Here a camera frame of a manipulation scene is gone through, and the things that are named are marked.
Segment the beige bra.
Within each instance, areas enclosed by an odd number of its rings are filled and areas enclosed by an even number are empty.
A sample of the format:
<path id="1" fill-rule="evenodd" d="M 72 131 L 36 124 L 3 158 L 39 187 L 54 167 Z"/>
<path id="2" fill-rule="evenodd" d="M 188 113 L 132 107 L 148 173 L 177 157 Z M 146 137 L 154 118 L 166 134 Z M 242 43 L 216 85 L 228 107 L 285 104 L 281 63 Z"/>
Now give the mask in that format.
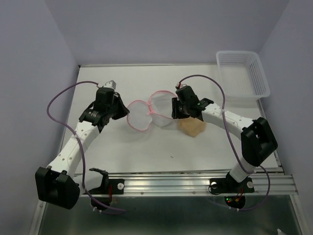
<path id="1" fill-rule="evenodd" d="M 195 138 L 206 129 L 206 124 L 197 118 L 185 118 L 178 121 L 178 128 L 186 135 Z"/>

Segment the white mesh laundry bag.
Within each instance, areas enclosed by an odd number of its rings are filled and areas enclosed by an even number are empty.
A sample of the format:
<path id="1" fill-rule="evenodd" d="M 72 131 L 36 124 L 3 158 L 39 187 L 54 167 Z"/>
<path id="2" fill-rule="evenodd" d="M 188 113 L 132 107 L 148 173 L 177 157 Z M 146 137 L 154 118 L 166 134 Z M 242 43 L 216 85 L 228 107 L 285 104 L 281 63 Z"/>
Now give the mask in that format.
<path id="1" fill-rule="evenodd" d="M 172 119 L 172 99 L 177 96 L 170 91 L 156 91 L 147 101 L 135 100 L 128 105 L 128 125 L 137 131 L 146 131 L 150 125 L 169 125 Z"/>

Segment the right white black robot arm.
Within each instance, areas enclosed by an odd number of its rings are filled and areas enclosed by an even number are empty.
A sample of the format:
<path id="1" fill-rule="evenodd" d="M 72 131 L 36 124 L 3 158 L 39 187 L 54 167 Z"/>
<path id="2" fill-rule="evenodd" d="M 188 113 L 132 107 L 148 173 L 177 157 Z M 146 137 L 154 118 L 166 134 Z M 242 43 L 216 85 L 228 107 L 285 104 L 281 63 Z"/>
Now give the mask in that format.
<path id="1" fill-rule="evenodd" d="M 238 163 L 230 170 L 225 179 L 226 188 L 236 191 L 245 180 L 259 167 L 278 147 L 278 143 L 268 121 L 259 117 L 251 119 L 226 111 L 212 100 L 198 99 L 190 86 L 176 90 L 172 98 L 172 118 L 196 118 L 213 124 L 241 141 L 241 156 Z"/>

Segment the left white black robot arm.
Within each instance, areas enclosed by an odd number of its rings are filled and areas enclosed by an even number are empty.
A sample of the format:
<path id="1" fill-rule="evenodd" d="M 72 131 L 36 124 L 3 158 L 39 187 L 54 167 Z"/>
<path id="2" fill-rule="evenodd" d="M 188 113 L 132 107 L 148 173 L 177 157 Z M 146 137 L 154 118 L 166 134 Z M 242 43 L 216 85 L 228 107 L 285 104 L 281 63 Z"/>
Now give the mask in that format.
<path id="1" fill-rule="evenodd" d="M 80 195 L 83 183 L 74 180 L 80 161 L 85 161 L 85 152 L 99 136 L 110 120 L 125 117 L 129 110 L 113 88 L 101 87 L 95 101 L 81 114 L 72 136 L 58 156 L 46 168 L 39 167 L 35 173 L 38 198 L 47 203 L 72 209 Z"/>

